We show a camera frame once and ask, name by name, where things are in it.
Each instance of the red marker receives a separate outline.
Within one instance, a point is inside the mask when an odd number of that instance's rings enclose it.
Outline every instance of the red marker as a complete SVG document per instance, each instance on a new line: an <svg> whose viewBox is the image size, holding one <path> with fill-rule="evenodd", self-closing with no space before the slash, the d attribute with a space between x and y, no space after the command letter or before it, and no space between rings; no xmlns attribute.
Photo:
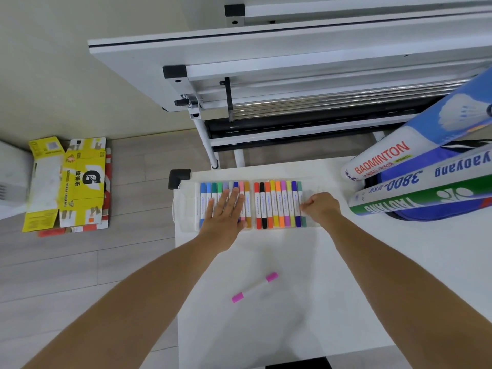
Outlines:
<svg viewBox="0 0 492 369"><path fill-rule="evenodd" d="M260 183L254 183L254 209L256 212L256 229L261 229Z"/></svg>

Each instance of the white desk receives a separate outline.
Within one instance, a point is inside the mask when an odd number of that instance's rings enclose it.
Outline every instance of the white desk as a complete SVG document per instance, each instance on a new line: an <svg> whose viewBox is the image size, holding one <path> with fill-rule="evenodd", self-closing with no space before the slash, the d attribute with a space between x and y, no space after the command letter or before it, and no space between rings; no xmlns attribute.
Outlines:
<svg viewBox="0 0 492 369"><path fill-rule="evenodd" d="M354 223L415 260L492 320L492 209L437 222L353 215L342 180L349 157L193 173L194 181L320 177ZM194 237L182 233L176 246ZM265 292L231 297L269 272ZM239 234L178 314L180 369L253 368L393 344L322 228Z"/></svg>

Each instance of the shuttlecock illustration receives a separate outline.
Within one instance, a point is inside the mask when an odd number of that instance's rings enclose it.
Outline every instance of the shuttlecock illustration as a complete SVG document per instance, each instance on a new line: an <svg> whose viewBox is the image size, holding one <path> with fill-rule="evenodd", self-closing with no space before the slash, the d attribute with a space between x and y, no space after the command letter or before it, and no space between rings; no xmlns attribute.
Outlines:
<svg viewBox="0 0 492 369"><path fill-rule="evenodd" d="M492 117L492 104L475 101L467 94L451 97L439 112L439 124L447 131L466 129Z"/></svg>

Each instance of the right hand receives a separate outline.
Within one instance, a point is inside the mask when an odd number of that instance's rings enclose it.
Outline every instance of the right hand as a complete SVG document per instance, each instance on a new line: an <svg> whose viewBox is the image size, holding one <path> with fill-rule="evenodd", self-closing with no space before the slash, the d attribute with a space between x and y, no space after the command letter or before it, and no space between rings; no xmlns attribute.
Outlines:
<svg viewBox="0 0 492 369"><path fill-rule="evenodd" d="M318 224L330 215L341 215L340 203L330 193L314 194L299 208Z"/></svg>

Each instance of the wooden floor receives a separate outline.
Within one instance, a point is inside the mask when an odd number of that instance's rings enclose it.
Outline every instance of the wooden floor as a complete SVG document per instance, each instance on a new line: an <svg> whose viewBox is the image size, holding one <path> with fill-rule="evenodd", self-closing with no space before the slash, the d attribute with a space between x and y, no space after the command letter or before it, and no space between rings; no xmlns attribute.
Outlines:
<svg viewBox="0 0 492 369"><path fill-rule="evenodd" d="M372 135L347 136L252 148L244 154L247 165L270 164L356 155L373 142ZM210 168L198 134L191 130L116 140L112 148L108 229L38 238L21 233L23 216L0 220L2 369L20 368L118 281L174 248L168 175L173 168ZM223 168L235 167L233 152L220 153L220 162ZM384 355L401 359L394 348L386 349ZM352 356L352 364L363 363L360 357L364 355ZM335 369L382 367L370 365L372 359L363 366L353 366L346 357L334 360ZM142 368L178 368L176 321Z"/></svg>

